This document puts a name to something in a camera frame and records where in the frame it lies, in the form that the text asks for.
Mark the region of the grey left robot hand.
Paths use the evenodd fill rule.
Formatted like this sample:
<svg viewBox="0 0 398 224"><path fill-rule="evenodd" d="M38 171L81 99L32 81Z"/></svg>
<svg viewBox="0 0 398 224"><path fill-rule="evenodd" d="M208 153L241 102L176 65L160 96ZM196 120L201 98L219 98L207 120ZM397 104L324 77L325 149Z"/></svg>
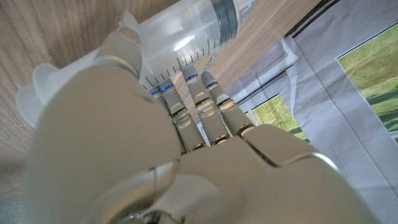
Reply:
<svg viewBox="0 0 398 224"><path fill-rule="evenodd" d="M376 223L329 158L237 106L192 133L139 83L142 46L120 31L17 94L35 134L24 186L31 223Z"/></svg>

